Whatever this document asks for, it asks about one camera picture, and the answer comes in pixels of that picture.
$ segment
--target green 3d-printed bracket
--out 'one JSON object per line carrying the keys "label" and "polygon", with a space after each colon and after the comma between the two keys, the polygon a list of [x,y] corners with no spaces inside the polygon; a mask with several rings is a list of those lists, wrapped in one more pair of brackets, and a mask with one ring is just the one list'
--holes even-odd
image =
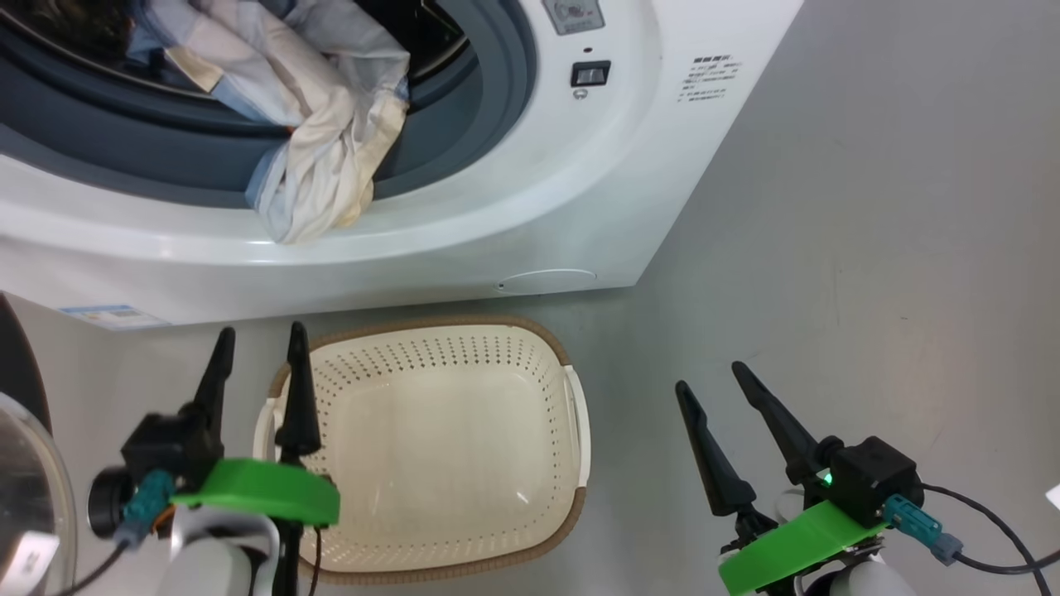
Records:
{"label": "green 3d-printed bracket", "polygon": [[294,466],[258,459],[222,459],[193,494],[177,494],[175,505],[208,505],[306,526],[338,523],[339,495],[324,478]]}
{"label": "green 3d-printed bracket", "polygon": [[826,501],[752,542],[722,563],[718,573],[732,596],[750,594],[825,561],[885,527],[880,524],[865,529]]}

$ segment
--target front-loading washing machine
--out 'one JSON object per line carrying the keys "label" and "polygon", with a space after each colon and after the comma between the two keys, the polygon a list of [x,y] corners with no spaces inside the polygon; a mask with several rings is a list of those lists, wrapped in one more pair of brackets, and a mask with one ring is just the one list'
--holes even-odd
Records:
{"label": "front-loading washing machine", "polygon": [[361,218],[285,246],[244,190],[286,130],[35,2],[0,0],[0,290],[116,329],[632,285],[801,4],[361,0],[409,116]]}

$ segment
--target connector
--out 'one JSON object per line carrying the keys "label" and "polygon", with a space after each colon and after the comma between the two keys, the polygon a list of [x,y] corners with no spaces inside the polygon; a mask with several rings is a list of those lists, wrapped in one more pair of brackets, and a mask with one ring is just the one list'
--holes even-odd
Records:
{"label": "connector", "polygon": [[113,541],[128,543],[136,550],[151,536],[155,520],[170,506],[170,498],[177,492],[173,476],[163,470],[147,473],[132,499],[122,510],[122,523],[114,531]]}
{"label": "connector", "polygon": [[952,534],[942,531],[942,524],[902,495],[890,495],[883,505],[883,521],[905,536],[931,549],[932,556],[943,565],[954,562],[953,556],[965,545]]}

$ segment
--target laundry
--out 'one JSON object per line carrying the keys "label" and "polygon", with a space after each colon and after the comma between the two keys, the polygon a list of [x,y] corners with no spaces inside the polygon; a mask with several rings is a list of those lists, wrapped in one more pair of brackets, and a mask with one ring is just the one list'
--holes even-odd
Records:
{"label": "laundry", "polygon": [[286,126],[247,203],[278,243],[311,242],[357,221],[408,109],[409,53],[352,0],[132,0],[129,57],[159,48],[199,88],[245,118]]}

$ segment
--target laundry basket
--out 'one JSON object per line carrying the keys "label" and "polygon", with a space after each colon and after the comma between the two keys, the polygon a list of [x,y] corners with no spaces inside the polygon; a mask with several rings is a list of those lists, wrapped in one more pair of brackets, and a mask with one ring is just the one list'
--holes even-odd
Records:
{"label": "laundry basket", "polygon": [[[311,345],[322,449],[338,487],[320,579],[378,584],[522,563],[575,527],[589,474],[578,374],[541,326],[472,316],[387,325]],[[272,384],[254,455],[275,458],[290,369]],[[312,573],[316,540],[301,544]]]}

